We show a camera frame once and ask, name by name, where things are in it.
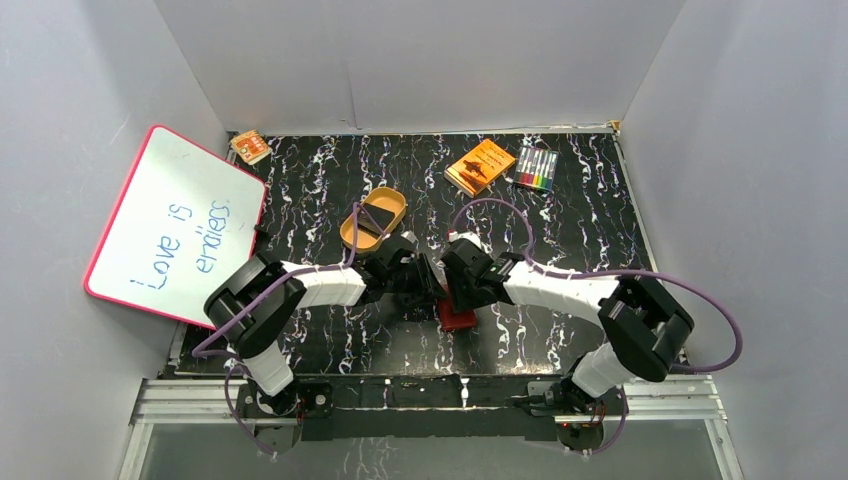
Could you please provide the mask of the red card holder wallet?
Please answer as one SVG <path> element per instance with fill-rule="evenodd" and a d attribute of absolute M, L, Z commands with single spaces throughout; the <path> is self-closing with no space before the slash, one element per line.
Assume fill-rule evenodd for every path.
<path fill-rule="evenodd" d="M 440 299 L 436 305 L 440 328 L 444 332 L 453 332 L 475 328 L 478 324 L 473 310 L 456 313 L 449 299 Z"/>

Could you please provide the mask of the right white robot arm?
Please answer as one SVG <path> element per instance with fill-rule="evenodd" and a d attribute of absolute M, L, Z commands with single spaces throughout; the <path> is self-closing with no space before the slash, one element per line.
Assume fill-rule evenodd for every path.
<path fill-rule="evenodd" d="M 590 413 L 610 389 L 633 379 L 662 382 L 694 329 L 692 317 L 656 279 L 582 278 L 544 269 L 521 254 L 486 253 L 479 238 L 453 232 L 441 257 L 457 313 L 495 303 L 534 306 L 597 325 L 605 341 L 569 368 L 546 401 Z"/>

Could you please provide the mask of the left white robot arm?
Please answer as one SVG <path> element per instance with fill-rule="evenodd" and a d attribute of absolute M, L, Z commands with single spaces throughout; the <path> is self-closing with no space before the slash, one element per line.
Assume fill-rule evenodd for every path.
<path fill-rule="evenodd" d="M 278 338 L 292 314 L 363 306 L 386 294 L 413 307 L 447 296 L 426 256 L 401 234 L 342 264 L 301 265 L 257 253 L 206 299 L 203 312 L 246 366 L 263 407 L 286 416 L 297 407 L 299 391 Z"/>

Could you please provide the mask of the orange oval tray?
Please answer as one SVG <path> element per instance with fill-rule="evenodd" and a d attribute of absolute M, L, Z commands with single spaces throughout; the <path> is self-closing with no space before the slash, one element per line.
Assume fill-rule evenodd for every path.
<path fill-rule="evenodd" d="M 371 190 L 339 229 L 342 243 L 357 252 L 376 251 L 406 214 L 403 194 L 389 187 Z"/>

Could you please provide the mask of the stack of black credit cards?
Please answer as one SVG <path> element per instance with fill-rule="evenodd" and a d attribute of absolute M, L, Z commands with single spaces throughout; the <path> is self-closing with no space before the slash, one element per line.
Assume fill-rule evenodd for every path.
<path fill-rule="evenodd" d="M 363 203 L 357 213 L 358 228 L 376 237 L 384 236 L 394 219 L 392 211 L 370 203 Z"/>

